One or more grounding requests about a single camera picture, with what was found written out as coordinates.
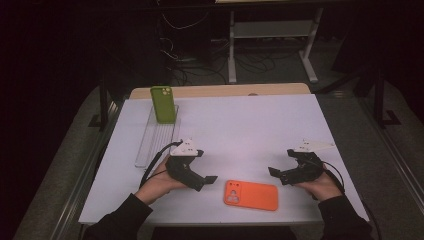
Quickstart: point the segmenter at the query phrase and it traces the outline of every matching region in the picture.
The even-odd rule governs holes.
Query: clear acrylic stand
[[[156,121],[155,110],[152,107],[135,161],[136,167],[147,168],[155,155],[162,150],[162,148],[171,142],[179,140],[178,133],[180,131],[181,120],[178,117],[178,105],[175,105],[175,113],[177,114],[177,118],[174,124],[160,124]],[[167,149],[158,162],[161,162],[170,151],[171,148]]]

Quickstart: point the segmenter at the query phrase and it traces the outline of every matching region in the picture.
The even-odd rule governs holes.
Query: orange smartphone
[[[228,180],[224,202],[232,206],[275,211],[278,208],[278,190],[270,184]]]

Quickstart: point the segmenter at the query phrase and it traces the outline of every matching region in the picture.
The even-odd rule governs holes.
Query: person's arm
[[[135,194],[130,194],[117,210],[88,227],[83,239],[137,239],[139,228],[153,211],[148,205],[173,189],[186,187],[166,172],[167,160],[165,158],[152,177]]]
[[[296,186],[306,189],[320,201],[318,207],[324,220],[323,240],[372,239],[371,226],[356,213],[349,199],[326,173],[315,181]]]

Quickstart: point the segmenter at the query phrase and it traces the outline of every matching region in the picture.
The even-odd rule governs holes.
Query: green smartphone
[[[167,124],[175,123],[177,114],[172,88],[169,86],[153,86],[150,88],[150,94],[152,95],[156,121]]]

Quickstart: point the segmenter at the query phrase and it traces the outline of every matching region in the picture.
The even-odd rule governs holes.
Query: black cable
[[[256,67],[256,66],[254,66],[254,65],[248,64],[248,63],[246,63],[245,61],[243,61],[242,59],[240,59],[240,58],[238,58],[238,57],[235,57],[235,56],[234,56],[234,59],[236,60],[236,63],[237,63],[237,64],[238,64],[241,68],[243,68],[244,70],[246,70],[246,71],[248,71],[248,72],[256,73],[256,74],[260,74],[260,73],[265,73],[265,72],[267,72],[267,69],[259,68],[259,67]],[[249,70],[246,66],[247,66],[247,67],[250,67],[250,68],[253,68],[253,69],[256,69],[257,71]]]
[[[159,175],[159,174],[161,174],[161,173],[164,173],[164,172],[166,172],[166,169],[165,169],[165,170],[163,170],[163,171],[160,171],[160,172],[158,172],[158,173],[153,174],[152,176],[150,176],[149,178],[147,178],[146,182],[147,182],[147,181],[149,181],[149,179],[153,178],[154,176],[157,176],[157,175]]]
[[[303,47],[298,48],[298,49],[294,50],[293,52],[288,53],[287,55],[282,56],[282,57],[272,57],[272,56],[271,56],[271,59],[276,59],[276,60],[278,60],[278,59],[285,59],[285,58],[289,58],[289,57],[291,57],[291,56],[296,55],[297,53],[299,53],[299,51],[300,51],[300,50],[302,50],[302,49],[303,49]]]
[[[140,182],[140,187],[143,186],[147,182],[147,180],[148,180],[147,177],[149,176],[149,174],[152,171],[153,167],[159,161],[160,157],[162,156],[162,153],[165,152],[166,149],[168,149],[168,148],[170,148],[172,146],[179,146],[182,142],[183,141],[172,142],[172,143],[166,145],[164,148],[162,148],[162,150],[160,150],[158,153],[156,153],[155,157],[150,162],[149,167],[147,167],[146,172],[144,172],[143,178],[141,179],[141,182]]]
[[[222,58],[222,57],[224,57],[224,56],[218,55],[212,61],[215,62],[219,58]],[[217,70],[212,69],[212,68],[209,68],[209,67],[205,66],[205,64],[201,64],[201,65],[200,64],[196,64],[194,66],[188,66],[188,67],[187,66],[174,65],[173,66],[173,70],[180,71],[183,74],[183,77],[184,77],[184,79],[182,80],[183,81],[183,83],[182,83],[183,86],[186,85],[186,83],[190,83],[191,85],[193,85],[191,81],[187,80],[188,79],[187,74],[191,74],[191,75],[194,75],[194,76],[211,76],[211,75],[215,75],[216,74],[216,75],[218,75],[223,80],[224,84],[227,84],[227,79],[225,78],[224,75],[222,75],[220,73],[222,71],[222,69],[226,66],[226,63],[227,63],[226,60],[223,61],[222,64],[220,64],[220,66],[218,67]],[[187,71],[186,69],[203,70],[203,71],[207,71],[208,73],[196,73],[196,72],[193,72],[193,71]],[[178,77],[176,75],[174,75],[174,76],[175,76],[175,79],[177,80],[178,84],[181,86],[181,83],[179,81],[180,79],[178,79]]]
[[[261,56],[260,54],[245,55],[245,57],[252,63],[261,63],[265,67],[266,71],[275,69],[275,61],[272,58],[270,58],[270,56],[271,54],[267,54],[265,56]],[[265,63],[266,60],[271,62],[271,67],[268,67],[266,65]]]
[[[377,231],[378,240],[382,240],[383,237],[381,236],[380,226],[378,225],[377,220],[376,220],[374,214],[372,213],[371,209],[368,207],[368,205],[365,203],[364,200],[361,199],[361,202],[362,202],[362,205],[364,205],[364,207],[367,210],[367,212],[370,214],[371,220],[374,222],[375,230]]]
[[[174,79],[177,81],[177,83],[178,83],[178,85],[179,86],[185,86],[187,83],[190,83],[190,85],[193,85],[193,83],[191,82],[191,81],[189,81],[188,80],[188,77],[187,77],[187,73],[184,71],[184,70],[182,70],[182,69],[180,69],[180,68],[175,68],[174,70],[176,70],[176,71],[179,71],[179,72],[181,72],[181,74],[182,74],[182,77],[179,77],[179,76],[177,76],[176,74],[175,74],[175,72],[174,71],[172,71],[171,70],[171,72],[172,72],[172,76],[174,77]]]
[[[211,51],[212,56],[215,55],[215,54],[219,54],[220,52],[230,48],[230,42],[227,39],[225,39],[225,41],[226,42],[223,46],[219,47],[218,49],[216,49],[214,51]]]
[[[336,177],[336,175],[334,175],[334,173],[333,172],[331,172],[330,170],[328,170],[328,169],[325,169],[323,166],[320,166],[320,165],[318,165],[318,164],[316,164],[316,163],[314,163],[314,162],[311,162],[311,161],[308,161],[308,160],[302,160],[303,162],[306,162],[306,163],[309,163],[309,164],[311,164],[311,165],[314,165],[315,167],[317,167],[317,168],[319,168],[319,169],[321,169],[321,170],[323,170],[331,179],[333,179],[333,181],[334,181],[334,183],[336,184],[336,186],[337,186],[337,188],[339,188],[339,190],[344,194],[345,193],[345,187],[344,187],[344,180],[343,180],[343,176],[342,176],[342,174],[339,172],[339,170],[337,170],[337,168],[336,167],[334,167],[333,165],[331,165],[330,163],[328,163],[328,162],[324,162],[324,161],[322,161],[323,163],[325,163],[325,164],[328,164],[330,167],[332,167],[334,170],[336,170],[336,172],[339,174],[339,177],[340,177],[340,180],[341,180],[341,182],[339,181],[339,179]]]
[[[336,172],[339,174],[339,177],[340,177],[340,180],[342,181],[342,187],[343,187],[343,189],[344,189],[344,180],[343,180],[343,177],[342,177],[342,174],[339,172],[339,170],[337,170],[337,168],[336,167],[334,167],[333,165],[331,165],[330,163],[328,163],[328,162],[324,162],[324,161],[322,161],[323,163],[325,163],[325,164],[327,164],[327,165],[329,165],[330,167],[332,167],[334,170],[336,170]]]
[[[78,232],[78,240],[82,239],[82,237],[84,236],[83,233],[84,233],[84,224],[81,224],[80,230]]]

